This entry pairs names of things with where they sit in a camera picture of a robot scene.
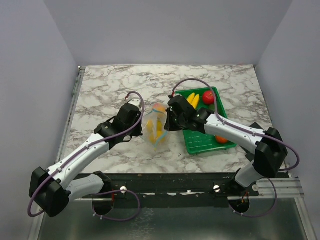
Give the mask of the green plastic tray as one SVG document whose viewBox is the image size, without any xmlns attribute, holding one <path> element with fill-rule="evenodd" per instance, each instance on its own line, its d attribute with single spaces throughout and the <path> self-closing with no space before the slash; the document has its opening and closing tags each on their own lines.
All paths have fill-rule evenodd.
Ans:
<svg viewBox="0 0 320 240">
<path fill-rule="evenodd" d="M 216 87 L 212 86 L 212 89 L 216 96 L 216 101 L 213 105 L 217 106 L 218 114 L 222 118 L 228 118 L 227 113 L 225 111 L 225 108 L 223 106 L 223 103 L 221 101 L 221 98 L 219 96 L 219 92 Z M 201 108 L 208 109 L 209 105 L 205 105 L 202 101 L 202 95 L 204 92 L 209 91 L 210 89 L 208 87 L 204 88 L 194 88 L 194 89 L 187 89 L 187 90 L 176 90 L 175 93 L 177 95 L 181 95 L 185 97 L 186 99 L 188 96 L 192 93 L 199 94 L 199 103 L 197 106 L 197 110 Z M 191 131 L 191 130 L 183 130 L 183 136 L 185 141 L 185 146 L 187 149 L 187 152 L 190 155 L 195 154 L 202 154 L 202 153 L 208 153 L 212 151 L 220 151 L 220 150 L 226 150 L 230 148 L 235 148 L 237 145 L 231 141 L 228 141 L 226 144 L 220 144 L 216 141 L 214 135 L 208 135 L 208 134 L 202 134 L 198 131 Z"/>
</svg>

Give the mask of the clear zip bag teal zipper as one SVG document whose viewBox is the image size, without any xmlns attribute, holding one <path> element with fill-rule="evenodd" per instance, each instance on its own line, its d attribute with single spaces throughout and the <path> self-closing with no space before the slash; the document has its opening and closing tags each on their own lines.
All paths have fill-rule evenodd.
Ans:
<svg viewBox="0 0 320 240">
<path fill-rule="evenodd" d="M 159 152 L 159 151 L 162 151 L 162 150 L 164 150 L 164 149 L 166 149 L 168 147 L 170 135 L 169 135 L 169 132 L 164 129 L 164 125 L 165 125 L 166 120 L 167 120 L 166 111 L 165 111 L 165 113 L 156 111 L 156 110 L 153 109 L 153 105 L 151 106 L 150 111 L 142 118 L 142 136 L 141 136 L 141 138 L 148 144 L 149 147 L 151 147 L 151 149 L 154 152 Z M 154 132 L 148 132 L 147 131 L 147 122 L 148 122 L 148 120 L 153 121 Z M 162 144 L 153 145 L 149 141 L 149 136 L 151 135 L 151 136 L 157 137 L 157 129 L 156 129 L 157 121 L 161 121 L 162 122 L 163 134 L 161 136 L 165 136 L 165 142 L 163 142 Z"/>
</svg>

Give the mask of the yellow lemon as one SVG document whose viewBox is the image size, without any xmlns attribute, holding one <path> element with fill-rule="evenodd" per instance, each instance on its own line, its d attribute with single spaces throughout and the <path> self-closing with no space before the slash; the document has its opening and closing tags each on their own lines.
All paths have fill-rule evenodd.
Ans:
<svg viewBox="0 0 320 240">
<path fill-rule="evenodd" d="M 148 120 L 146 124 L 146 129 L 149 133 L 153 133 L 155 128 L 154 128 L 154 123 L 152 120 Z"/>
<path fill-rule="evenodd" d="M 150 141 L 150 143 L 153 144 L 154 146 L 164 143 L 165 140 L 166 140 L 166 137 L 165 137 L 164 135 L 159 136 L 159 137 L 154 137 L 153 135 L 150 135 L 150 136 L 149 136 L 149 141 Z"/>
</svg>

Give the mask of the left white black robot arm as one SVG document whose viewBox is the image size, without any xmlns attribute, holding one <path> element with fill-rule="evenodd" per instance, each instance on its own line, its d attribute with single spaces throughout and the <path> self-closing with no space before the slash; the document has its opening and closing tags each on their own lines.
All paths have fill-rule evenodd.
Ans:
<svg viewBox="0 0 320 240">
<path fill-rule="evenodd" d="M 46 169 L 36 168 L 31 174 L 27 214 L 30 217 L 39 215 L 31 212 L 33 203 L 42 209 L 42 213 L 55 217 L 74 199 L 93 194 L 106 197 L 111 186 L 102 173 L 93 173 L 82 179 L 76 177 L 95 159 L 123 143 L 125 137 L 141 136 L 144 111 L 143 103 L 125 103 L 116 116 L 100 123 L 66 158 Z"/>
</svg>

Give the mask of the yellow peach with leaf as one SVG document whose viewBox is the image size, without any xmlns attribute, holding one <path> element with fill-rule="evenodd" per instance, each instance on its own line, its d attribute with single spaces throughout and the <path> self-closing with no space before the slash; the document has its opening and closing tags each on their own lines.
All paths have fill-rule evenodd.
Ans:
<svg viewBox="0 0 320 240">
<path fill-rule="evenodd" d="M 162 103 L 155 103 L 152 108 L 158 112 L 165 113 L 166 112 L 166 106 Z"/>
</svg>

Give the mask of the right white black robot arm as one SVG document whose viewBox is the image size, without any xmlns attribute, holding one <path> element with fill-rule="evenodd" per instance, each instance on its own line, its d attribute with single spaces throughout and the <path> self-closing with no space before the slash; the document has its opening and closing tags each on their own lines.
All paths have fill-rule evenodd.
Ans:
<svg viewBox="0 0 320 240">
<path fill-rule="evenodd" d="M 219 136 L 235 143 L 251 154 L 254 160 L 236 172 L 229 189 L 240 196 L 248 187 L 262 178 L 274 178 L 279 172 L 288 150 L 279 132 L 248 127 L 229 121 L 216 111 L 194 107 L 181 95 L 170 96 L 165 130 L 190 130 L 205 135 Z"/>
</svg>

